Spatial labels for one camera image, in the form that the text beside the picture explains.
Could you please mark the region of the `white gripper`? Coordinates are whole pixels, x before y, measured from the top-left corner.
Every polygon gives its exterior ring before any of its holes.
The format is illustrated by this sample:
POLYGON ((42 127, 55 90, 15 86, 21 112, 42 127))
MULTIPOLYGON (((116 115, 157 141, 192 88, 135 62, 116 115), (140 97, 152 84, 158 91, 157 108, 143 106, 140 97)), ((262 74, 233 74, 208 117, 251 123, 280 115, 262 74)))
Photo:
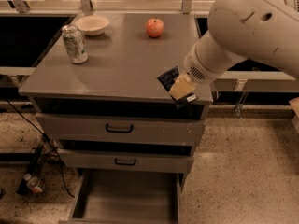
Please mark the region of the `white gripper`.
POLYGON ((197 42, 184 60, 186 73, 180 74, 169 94, 179 100, 195 90, 195 83, 208 84, 219 78, 231 65, 231 58, 218 45, 197 42))

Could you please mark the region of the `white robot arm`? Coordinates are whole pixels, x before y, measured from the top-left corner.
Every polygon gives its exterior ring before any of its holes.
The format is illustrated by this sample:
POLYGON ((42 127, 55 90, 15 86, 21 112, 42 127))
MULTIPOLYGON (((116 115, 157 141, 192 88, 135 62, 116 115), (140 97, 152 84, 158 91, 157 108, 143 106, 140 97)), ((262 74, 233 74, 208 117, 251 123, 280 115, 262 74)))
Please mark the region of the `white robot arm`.
POLYGON ((216 0, 207 32, 184 60, 169 94, 176 100, 246 59, 299 78, 298 0, 216 0))

